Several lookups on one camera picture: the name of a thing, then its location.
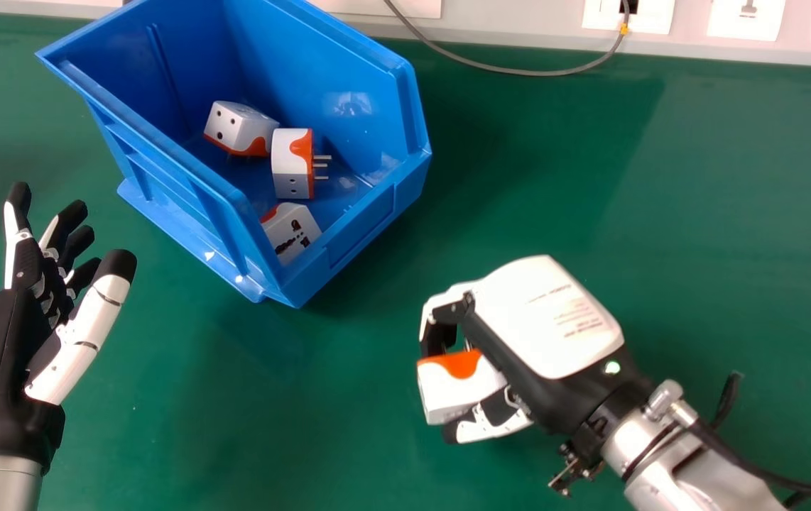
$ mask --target green table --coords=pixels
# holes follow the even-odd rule
[[[577,275],[642,368],[703,413],[728,371],[746,374],[724,435],[811,479],[811,68],[620,55],[542,80],[389,42],[418,71],[435,150],[425,194],[292,310],[247,302],[116,195],[84,104],[33,57],[81,25],[0,16],[0,203],[28,181],[42,224],[83,198],[94,252],[140,260],[65,403],[45,511],[628,509],[610,473],[568,501],[545,487],[561,439],[445,446],[423,422],[425,298],[533,253]],[[590,58],[461,50],[533,67]],[[0,284],[2,266],[0,231]]]

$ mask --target blue plastic bin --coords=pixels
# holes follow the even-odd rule
[[[301,307],[425,183],[412,65],[304,0],[136,0],[36,55],[87,100],[121,197],[254,302]],[[290,265],[260,225],[278,203],[269,161],[202,135],[215,100],[310,127],[333,156],[301,202],[323,236]]]

